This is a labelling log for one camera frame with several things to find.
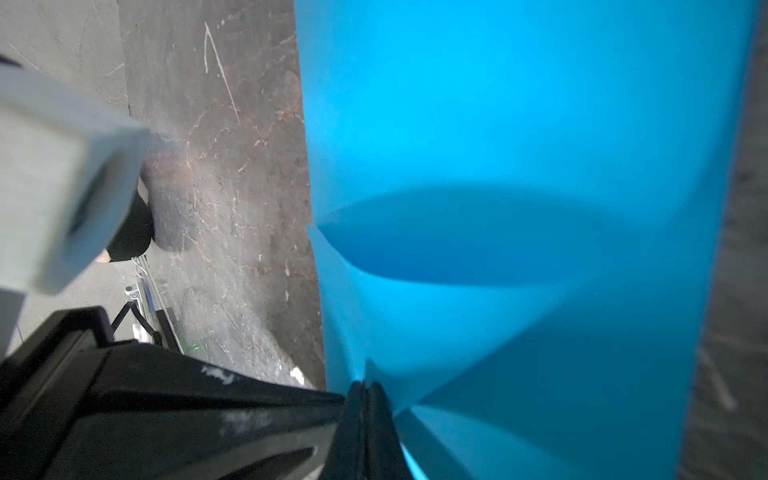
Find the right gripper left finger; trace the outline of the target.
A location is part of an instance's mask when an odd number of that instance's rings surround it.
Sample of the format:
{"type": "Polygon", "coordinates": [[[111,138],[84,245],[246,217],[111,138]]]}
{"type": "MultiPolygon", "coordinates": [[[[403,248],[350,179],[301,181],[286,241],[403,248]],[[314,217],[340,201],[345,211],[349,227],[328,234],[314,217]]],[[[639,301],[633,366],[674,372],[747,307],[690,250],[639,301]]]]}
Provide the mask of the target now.
{"type": "Polygon", "coordinates": [[[366,388],[353,382],[341,410],[320,480],[363,479],[366,388]]]}

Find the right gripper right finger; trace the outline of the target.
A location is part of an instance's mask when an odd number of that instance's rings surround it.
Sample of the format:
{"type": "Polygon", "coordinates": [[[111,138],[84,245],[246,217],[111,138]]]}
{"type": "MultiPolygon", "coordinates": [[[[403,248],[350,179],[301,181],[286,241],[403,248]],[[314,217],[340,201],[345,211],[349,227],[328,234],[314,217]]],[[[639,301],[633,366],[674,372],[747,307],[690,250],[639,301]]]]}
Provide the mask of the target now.
{"type": "Polygon", "coordinates": [[[367,478],[413,480],[383,386],[374,382],[367,400],[367,478]]]}

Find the blue square paper sheet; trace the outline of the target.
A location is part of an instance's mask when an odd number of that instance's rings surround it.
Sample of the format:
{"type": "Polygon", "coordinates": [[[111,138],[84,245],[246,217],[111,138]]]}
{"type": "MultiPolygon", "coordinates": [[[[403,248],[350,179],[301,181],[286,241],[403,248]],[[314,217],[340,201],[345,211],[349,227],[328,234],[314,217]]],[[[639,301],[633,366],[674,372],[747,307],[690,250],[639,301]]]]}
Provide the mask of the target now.
{"type": "Polygon", "coordinates": [[[671,479],[756,1],[299,1],[327,384],[425,479],[671,479]]]}

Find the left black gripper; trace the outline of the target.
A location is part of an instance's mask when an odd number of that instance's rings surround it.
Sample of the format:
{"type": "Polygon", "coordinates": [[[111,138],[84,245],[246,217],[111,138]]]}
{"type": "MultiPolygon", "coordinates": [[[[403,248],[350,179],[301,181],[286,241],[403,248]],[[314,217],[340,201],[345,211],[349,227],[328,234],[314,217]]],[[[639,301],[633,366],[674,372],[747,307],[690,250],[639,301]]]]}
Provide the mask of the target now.
{"type": "Polygon", "coordinates": [[[342,396],[138,341],[104,309],[53,313],[1,365],[5,479],[302,479],[342,396]]]}

